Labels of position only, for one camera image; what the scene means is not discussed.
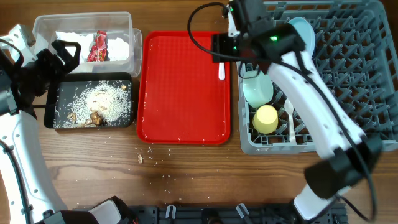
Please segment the white napkin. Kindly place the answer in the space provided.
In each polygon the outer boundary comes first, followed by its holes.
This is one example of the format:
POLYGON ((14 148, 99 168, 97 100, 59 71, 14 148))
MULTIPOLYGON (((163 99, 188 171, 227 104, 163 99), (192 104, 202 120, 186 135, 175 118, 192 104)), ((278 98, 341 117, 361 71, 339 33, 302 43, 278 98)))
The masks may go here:
POLYGON ((63 40, 67 42, 76 42, 80 45, 80 63, 85 63, 87 61, 88 55, 91 50, 91 45, 93 43, 93 34, 77 34, 74 32, 59 32, 56 31, 57 40, 63 40))
POLYGON ((107 50, 110 61, 122 61, 129 58, 129 44, 119 37, 108 40, 107 50))

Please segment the pink plastic fork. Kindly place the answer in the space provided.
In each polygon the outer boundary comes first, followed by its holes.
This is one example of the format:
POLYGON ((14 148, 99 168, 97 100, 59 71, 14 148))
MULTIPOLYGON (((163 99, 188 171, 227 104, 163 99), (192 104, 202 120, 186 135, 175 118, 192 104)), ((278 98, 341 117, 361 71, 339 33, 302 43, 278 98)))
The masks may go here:
POLYGON ((223 62, 218 64, 218 78, 224 80, 226 77, 225 65, 223 62))

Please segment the red snack wrapper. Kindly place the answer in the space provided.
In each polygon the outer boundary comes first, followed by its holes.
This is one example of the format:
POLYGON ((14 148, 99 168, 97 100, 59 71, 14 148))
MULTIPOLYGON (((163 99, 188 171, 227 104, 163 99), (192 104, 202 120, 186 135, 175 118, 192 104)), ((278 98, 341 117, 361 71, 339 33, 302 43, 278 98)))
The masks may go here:
POLYGON ((104 62, 107 54, 106 32, 99 30, 87 57, 87 62, 104 62))

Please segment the rice and food scraps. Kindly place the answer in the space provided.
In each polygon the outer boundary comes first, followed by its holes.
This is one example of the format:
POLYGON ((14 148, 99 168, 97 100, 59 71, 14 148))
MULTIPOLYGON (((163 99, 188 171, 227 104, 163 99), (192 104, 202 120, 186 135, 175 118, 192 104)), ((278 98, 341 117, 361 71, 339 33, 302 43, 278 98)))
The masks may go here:
POLYGON ((52 127, 126 127, 131 122, 131 103, 129 80, 63 82, 55 97, 52 127))

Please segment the green bowl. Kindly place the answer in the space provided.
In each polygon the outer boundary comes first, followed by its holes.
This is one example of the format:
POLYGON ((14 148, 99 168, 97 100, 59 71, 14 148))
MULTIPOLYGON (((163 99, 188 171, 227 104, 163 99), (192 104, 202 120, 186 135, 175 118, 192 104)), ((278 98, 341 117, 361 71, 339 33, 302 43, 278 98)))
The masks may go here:
POLYGON ((245 72, 243 77, 243 94, 251 107, 258 108, 271 101, 274 87, 269 75, 254 70, 245 72))

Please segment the large light blue plate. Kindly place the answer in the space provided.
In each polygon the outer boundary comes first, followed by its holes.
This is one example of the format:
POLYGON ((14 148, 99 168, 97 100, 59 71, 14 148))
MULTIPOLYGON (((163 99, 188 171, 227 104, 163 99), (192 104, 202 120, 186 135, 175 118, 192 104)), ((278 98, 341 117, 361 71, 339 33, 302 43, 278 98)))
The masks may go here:
POLYGON ((315 32, 311 24, 303 17, 295 17, 288 21, 305 42, 305 50, 313 56, 315 50, 315 32))

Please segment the yellow cup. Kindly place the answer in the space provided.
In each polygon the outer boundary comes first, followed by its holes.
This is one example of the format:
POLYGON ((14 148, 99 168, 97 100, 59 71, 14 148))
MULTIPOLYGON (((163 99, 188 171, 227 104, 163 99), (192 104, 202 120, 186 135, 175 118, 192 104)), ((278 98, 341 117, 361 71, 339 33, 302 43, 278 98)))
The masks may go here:
POLYGON ((252 124, 254 128, 263 134, 270 134, 277 129, 278 113, 271 105, 259 107, 253 117, 252 124))

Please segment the white plastic spoon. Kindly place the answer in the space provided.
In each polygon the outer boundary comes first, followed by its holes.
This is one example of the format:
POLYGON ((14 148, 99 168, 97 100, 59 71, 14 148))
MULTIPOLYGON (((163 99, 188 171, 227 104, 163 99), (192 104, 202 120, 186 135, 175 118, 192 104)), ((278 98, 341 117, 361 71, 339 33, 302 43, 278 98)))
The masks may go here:
POLYGON ((296 136, 295 136, 295 128, 294 128, 294 119, 293 119, 293 112, 294 106, 287 98, 284 103, 285 112, 289 117, 289 141, 291 144, 296 144, 296 136))

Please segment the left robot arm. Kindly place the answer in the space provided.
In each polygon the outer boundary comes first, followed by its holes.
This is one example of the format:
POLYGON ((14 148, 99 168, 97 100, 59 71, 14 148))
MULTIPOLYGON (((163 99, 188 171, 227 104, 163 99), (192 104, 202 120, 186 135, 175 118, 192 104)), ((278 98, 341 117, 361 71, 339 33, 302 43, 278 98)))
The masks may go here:
POLYGON ((139 223, 117 196, 88 210, 68 210, 49 178, 38 135, 33 101, 80 63, 77 42, 52 42, 37 59, 15 62, 1 53, 1 175, 11 223, 139 223))

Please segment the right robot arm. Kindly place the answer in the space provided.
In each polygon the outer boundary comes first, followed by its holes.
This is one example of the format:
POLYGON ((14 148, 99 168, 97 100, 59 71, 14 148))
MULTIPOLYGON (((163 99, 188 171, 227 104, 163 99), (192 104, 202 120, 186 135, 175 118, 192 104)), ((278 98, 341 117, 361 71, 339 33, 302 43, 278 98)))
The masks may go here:
POLYGON ((312 137, 320 162, 305 169, 307 183, 293 206, 301 222, 314 221, 358 182, 371 180, 381 138, 366 136, 344 112, 292 24, 275 26, 260 1, 230 1, 221 10, 233 32, 226 49, 213 49, 214 60, 256 64, 284 92, 312 137))

